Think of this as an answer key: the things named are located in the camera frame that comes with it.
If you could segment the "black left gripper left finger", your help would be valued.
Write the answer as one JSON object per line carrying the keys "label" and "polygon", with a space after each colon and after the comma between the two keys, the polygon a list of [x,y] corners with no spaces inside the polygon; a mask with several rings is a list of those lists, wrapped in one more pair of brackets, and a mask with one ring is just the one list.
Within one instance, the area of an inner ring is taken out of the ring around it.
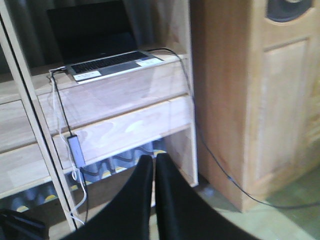
{"label": "black left gripper left finger", "polygon": [[148,240],[153,185],[153,159],[141,155],[135,170],[97,215],[65,240]]}

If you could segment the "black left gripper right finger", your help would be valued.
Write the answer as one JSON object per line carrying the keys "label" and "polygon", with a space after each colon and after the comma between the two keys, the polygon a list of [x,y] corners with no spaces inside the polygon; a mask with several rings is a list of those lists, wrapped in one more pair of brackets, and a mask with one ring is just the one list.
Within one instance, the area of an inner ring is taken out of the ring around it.
{"label": "black left gripper right finger", "polygon": [[211,208],[193,190],[167,153],[156,157],[155,209],[161,240],[255,239]]}

